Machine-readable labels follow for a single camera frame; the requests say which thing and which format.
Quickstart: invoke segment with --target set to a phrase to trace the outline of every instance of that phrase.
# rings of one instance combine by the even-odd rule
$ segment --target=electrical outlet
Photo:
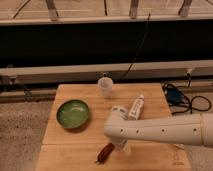
[[[13,76],[9,76],[9,80],[10,80],[10,85],[15,84],[17,82],[17,76],[13,75]]]
[[[194,68],[188,68],[186,71],[186,75],[191,75],[193,71],[194,71]]]

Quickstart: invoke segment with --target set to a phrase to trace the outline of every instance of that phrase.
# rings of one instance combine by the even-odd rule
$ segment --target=wire
[[[19,15],[20,11],[21,11],[30,1],[31,1],[31,0],[27,0],[27,1],[25,1],[23,4],[21,4],[21,6],[18,7],[17,11],[13,14],[12,18],[13,18],[13,19],[16,18],[16,17]]]
[[[210,0],[206,0],[206,2],[208,2],[209,4],[213,5],[213,2]]]
[[[135,54],[134,58],[132,59],[132,62],[131,62],[131,64],[130,64],[129,68],[128,68],[127,71],[121,76],[121,78],[120,78],[119,80],[122,80],[122,79],[124,79],[124,78],[127,76],[127,74],[129,73],[129,71],[131,70],[133,64],[135,63],[135,61],[136,61],[136,59],[137,59],[137,57],[138,57],[140,51],[143,49],[143,46],[144,46],[144,43],[145,43],[145,40],[146,40],[146,37],[147,37],[147,34],[148,34],[148,30],[149,30],[149,20],[150,20],[150,16],[151,16],[151,14],[149,13],[148,18],[147,18],[147,21],[146,21],[146,26],[145,26],[144,35],[143,35],[143,38],[141,39],[141,42],[140,42],[140,44],[139,44],[139,46],[138,46],[138,49],[137,49],[137,51],[136,51],[136,54]]]
[[[193,110],[196,110],[196,111],[200,111],[200,112],[206,112],[206,111],[209,111],[212,107],[212,104],[211,104],[211,101],[204,97],[204,96],[194,96],[192,97],[192,99],[190,100],[189,97],[187,97],[183,92],[181,92],[180,90],[178,90],[177,87],[175,87],[173,84],[170,84],[170,83],[165,83],[163,86],[163,91],[164,93],[166,94],[166,97],[167,97],[167,102],[169,103],[169,106],[170,107],[181,107],[181,108],[186,108],[184,110],[180,110],[180,111],[175,111],[175,112],[172,112],[172,114],[178,114],[178,113],[185,113],[185,112],[188,112],[190,111],[190,114],[193,113]],[[168,95],[167,95],[167,92],[168,92],[168,89],[169,88],[174,88],[176,89],[180,94],[181,94],[181,102],[175,102],[175,101],[172,101],[168,98]],[[201,108],[197,108],[197,107],[194,107],[193,106],[193,103],[196,99],[203,99],[205,100],[207,103],[208,103],[208,107],[207,108],[204,108],[204,109],[201,109]]]
[[[191,82],[192,82],[192,76],[190,73],[187,73],[187,78],[188,78],[188,84],[185,86],[181,85],[181,86],[177,86],[177,88],[189,88],[191,86]]]
[[[107,16],[108,15],[108,12],[107,12],[108,10],[107,10],[107,2],[106,2],[106,0],[104,0],[104,12],[105,12],[105,16]]]

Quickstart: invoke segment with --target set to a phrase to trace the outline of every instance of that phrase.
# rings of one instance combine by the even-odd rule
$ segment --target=cable
[[[146,26],[145,26],[144,35],[143,35],[143,38],[142,38],[142,40],[141,40],[141,42],[140,42],[140,44],[139,44],[139,46],[138,46],[138,49],[137,49],[137,51],[136,51],[136,54],[135,54],[134,58],[132,59],[132,62],[131,62],[131,64],[130,64],[129,68],[128,68],[127,71],[121,76],[121,78],[120,78],[119,80],[122,80],[122,79],[124,79],[124,78],[127,76],[127,74],[129,73],[129,71],[131,70],[133,64],[135,63],[135,61],[136,61],[136,59],[137,59],[137,57],[138,57],[140,51],[142,50],[142,48],[143,48],[143,46],[144,46],[144,43],[145,43],[145,40],[146,40],[146,37],[147,37],[147,34],[148,34],[148,30],[149,30],[149,20],[150,20],[150,16],[151,16],[151,14],[149,13],[148,18],[147,18],[147,21],[146,21]]]
[[[181,92],[180,90],[178,90],[178,88],[175,87],[173,84],[165,83],[162,86],[162,88],[163,88],[163,91],[164,91],[164,93],[166,95],[167,102],[169,103],[170,107],[186,108],[185,110],[180,110],[180,111],[172,112],[173,115],[174,114],[178,114],[178,113],[185,113],[185,112],[188,112],[188,111],[190,111],[190,114],[192,114],[193,110],[200,111],[200,112],[206,112],[206,111],[209,111],[211,109],[211,107],[212,107],[211,101],[208,98],[206,98],[204,96],[194,96],[190,100],[183,92]],[[193,103],[198,98],[204,99],[208,103],[208,107],[205,108],[205,109],[194,107]]]
[[[27,1],[25,1],[23,4],[21,4],[21,6],[18,7],[17,11],[13,14],[12,18],[15,19],[15,18],[19,15],[20,11],[21,11],[30,1],[31,1],[31,0],[27,0]]]
[[[206,2],[208,2],[210,5],[213,5],[213,2],[210,0],[206,0]]]

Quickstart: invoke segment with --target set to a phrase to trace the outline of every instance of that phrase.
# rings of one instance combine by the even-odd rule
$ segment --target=black cable
[[[209,111],[212,107],[212,104],[211,104],[211,101],[204,97],[204,96],[194,96],[192,97],[192,99],[190,100],[183,92],[181,92],[180,90],[178,90],[177,87],[175,87],[173,84],[170,84],[170,83],[165,83],[163,86],[163,91],[164,93],[166,94],[167,90],[169,88],[173,88],[173,89],[176,89],[182,96],[182,101],[181,102],[175,102],[175,101],[172,101],[170,99],[167,98],[167,102],[169,103],[169,106],[170,107],[181,107],[181,108],[186,108],[185,110],[181,110],[181,111],[176,111],[176,112],[172,112],[172,114],[178,114],[178,113],[185,113],[185,112],[188,112],[190,110],[190,113],[192,114],[193,113],[193,110],[196,110],[196,111],[200,111],[200,112],[206,112],[206,111]],[[204,99],[205,101],[207,101],[208,103],[208,107],[205,108],[205,109],[200,109],[200,108],[197,108],[197,107],[194,107],[193,106],[193,102],[198,99],[198,98],[201,98],[201,99]]]
[[[107,2],[106,0],[104,0],[104,12],[105,12],[105,16],[108,15],[108,10],[107,10]]]
[[[187,73],[187,78],[188,78],[187,86],[177,86],[177,88],[189,88],[191,86],[191,82],[192,82],[192,76],[190,73]]]
[[[124,79],[124,78],[127,76],[127,74],[129,73],[129,71],[131,70],[133,64],[135,63],[135,61],[136,61],[136,59],[137,59],[139,53],[140,53],[141,50],[143,49],[143,46],[144,46],[144,43],[145,43],[145,40],[146,40],[146,37],[147,37],[147,34],[148,34],[148,30],[149,30],[149,20],[150,20],[150,16],[151,16],[151,14],[149,13],[148,18],[147,18],[147,21],[146,21],[146,26],[145,26],[144,35],[143,35],[143,38],[141,39],[141,42],[140,42],[140,44],[139,44],[139,46],[138,46],[138,49],[137,49],[137,51],[136,51],[136,54],[135,54],[135,56],[134,56],[134,58],[133,58],[133,60],[132,60],[132,62],[131,62],[131,64],[130,64],[129,68],[128,68],[127,71],[121,76],[121,78],[120,78],[119,80],[122,80],[122,79]]]
[[[213,2],[210,0],[206,0],[206,2],[208,2],[209,4],[213,5]]]

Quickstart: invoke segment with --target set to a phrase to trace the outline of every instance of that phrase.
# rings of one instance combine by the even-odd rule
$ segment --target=paper cup
[[[98,80],[98,87],[104,98],[110,98],[113,81],[109,77],[102,77]]]

